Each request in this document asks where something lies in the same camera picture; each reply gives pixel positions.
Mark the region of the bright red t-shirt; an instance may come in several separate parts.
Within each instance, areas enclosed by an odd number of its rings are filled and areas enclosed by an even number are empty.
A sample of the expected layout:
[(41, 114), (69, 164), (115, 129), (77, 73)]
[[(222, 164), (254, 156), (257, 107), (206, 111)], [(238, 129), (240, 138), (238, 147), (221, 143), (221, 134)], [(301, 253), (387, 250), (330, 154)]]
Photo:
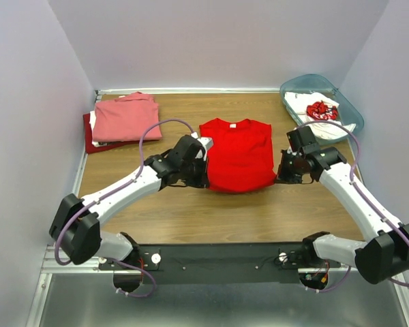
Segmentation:
[(236, 123), (212, 119), (199, 126), (211, 138), (207, 176), (209, 189), (222, 193), (248, 193), (274, 184), (272, 127), (244, 119)]

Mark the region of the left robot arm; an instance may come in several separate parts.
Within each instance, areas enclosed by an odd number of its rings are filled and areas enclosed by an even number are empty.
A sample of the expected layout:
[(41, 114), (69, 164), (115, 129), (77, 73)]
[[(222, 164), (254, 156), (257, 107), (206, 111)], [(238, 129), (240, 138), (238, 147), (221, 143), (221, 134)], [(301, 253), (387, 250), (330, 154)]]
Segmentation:
[(102, 231), (111, 218), (145, 196), (181, 182), (184, 187), (207, 188), (208, 137), (184, 135), (172, 149), (141, 161), (139, 168), (106, 188), (78, 198), (62, 199), (49, 230), (60, 265), (83, 264), (98, 255), (112, 258), (123, 269), (138, 259), (136, 243), (126, 234)]

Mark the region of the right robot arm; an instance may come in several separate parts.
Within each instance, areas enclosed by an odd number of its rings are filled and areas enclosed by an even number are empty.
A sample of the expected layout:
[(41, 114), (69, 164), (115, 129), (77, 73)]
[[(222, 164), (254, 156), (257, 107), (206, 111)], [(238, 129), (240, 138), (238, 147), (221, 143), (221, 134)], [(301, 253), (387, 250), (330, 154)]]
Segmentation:
[(288, 132), (289, 149), (282, 151), (278, 184), (301, 184), (309, 175), (326, 187), (346, 209), (362, 233), (361, 241), (317, 232), (303, 239), (288, 260), (309, 267), (323, 260), (356, 268), (370, 284), (409, 270), (409, 223), (402, 223), (375, 199), (354, 173), (355, 166), (335, 148), (321, 148), (309, 125)]

